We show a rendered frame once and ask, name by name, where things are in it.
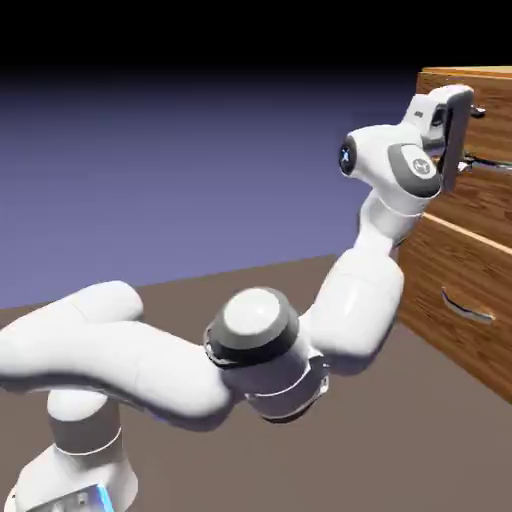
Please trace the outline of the wooden cabinet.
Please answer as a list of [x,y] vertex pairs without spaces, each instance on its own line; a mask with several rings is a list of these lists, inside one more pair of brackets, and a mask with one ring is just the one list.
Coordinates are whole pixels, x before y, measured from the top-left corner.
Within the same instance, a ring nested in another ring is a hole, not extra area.
[[453,192],[434,200],[398,251],[401,321],[512,404],[512,66],[430,67],[422,93],[473,88]]

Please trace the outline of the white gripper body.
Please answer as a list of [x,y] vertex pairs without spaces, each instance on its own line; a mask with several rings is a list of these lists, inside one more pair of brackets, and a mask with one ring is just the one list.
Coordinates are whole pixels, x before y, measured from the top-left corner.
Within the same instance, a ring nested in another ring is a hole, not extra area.
[[429,97],[437,103],[429,131],[429,155],[438,157],[442,190],[451,192],[464,156],[474,91],[466,85],[452,84],[433,89]]

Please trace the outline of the tall wooden drawer front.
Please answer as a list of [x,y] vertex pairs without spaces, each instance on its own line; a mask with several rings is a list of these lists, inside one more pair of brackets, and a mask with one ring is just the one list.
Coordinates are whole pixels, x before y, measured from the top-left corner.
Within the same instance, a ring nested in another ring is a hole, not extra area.
[[[465,154],[512,162],[512,67],[425,68],[417,91],[465,84],[474,90],[474,104],[486,109],[471,119]],[[473,165],[460,173],[453,192],[434,200],[428,214],[512,248],[512,172]]]

